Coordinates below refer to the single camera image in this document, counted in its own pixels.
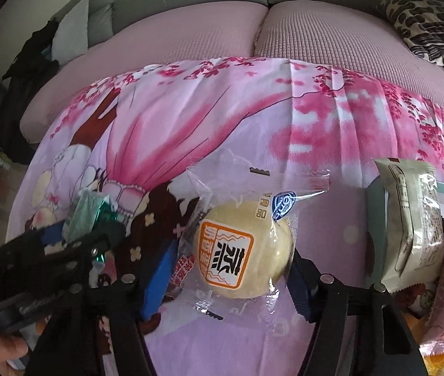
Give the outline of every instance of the silver screw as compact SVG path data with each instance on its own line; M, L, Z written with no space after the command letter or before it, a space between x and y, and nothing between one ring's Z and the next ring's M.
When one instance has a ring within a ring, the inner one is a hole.
M78 262L69 262L66 264L66 269L68 271L74 270L77 265L78 265Z
M83 289L83 287L81 286L81 284L73 284L71 287L69 287L69 292L71 294L77 294L79 293L81 290Z
M379 293L385 293L387 291L387 288L382 283L374 284L373 289Z
M335 281L335 279L331 274L322 274L319 279L321 280L322 283L325 284L333 284L333 282Z
M121 277L121 281L125 284L131 284L135 281L135 276L131 273L124 274L123 277Z

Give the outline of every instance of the blue logo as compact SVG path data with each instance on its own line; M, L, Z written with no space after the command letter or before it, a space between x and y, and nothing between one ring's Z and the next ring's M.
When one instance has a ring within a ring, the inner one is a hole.
M286 214L293 208L296 200L297 195L295 192L290 191L278 193L273 198L273 220L278 221L279 219L285 217Z

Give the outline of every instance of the orange and white label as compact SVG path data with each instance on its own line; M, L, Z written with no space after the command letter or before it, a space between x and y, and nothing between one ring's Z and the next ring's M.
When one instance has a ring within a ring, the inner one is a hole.
M238 288L250 257L253 236L206 219L199 236L199 266L205 280L219 287Z

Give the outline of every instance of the pink textured seat cushion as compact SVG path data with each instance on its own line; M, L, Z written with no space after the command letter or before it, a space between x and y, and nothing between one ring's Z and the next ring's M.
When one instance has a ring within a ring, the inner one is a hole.
M266 17L255 55L335 65L396 83L444 107L444 69L413 55L390 24L320 1L288 1Z
M253 56L267 7L244 1L192 5L145 18L69 62L27 107L20 129L40 142L68 97L106 76L150 64L218 56Z

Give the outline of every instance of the beige snack packet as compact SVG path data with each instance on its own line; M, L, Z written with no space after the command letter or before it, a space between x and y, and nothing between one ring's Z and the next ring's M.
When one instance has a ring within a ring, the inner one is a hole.
M389 193L382 283L393 293L434 281L441 272L444 250L435 169L423 161L374 161Z

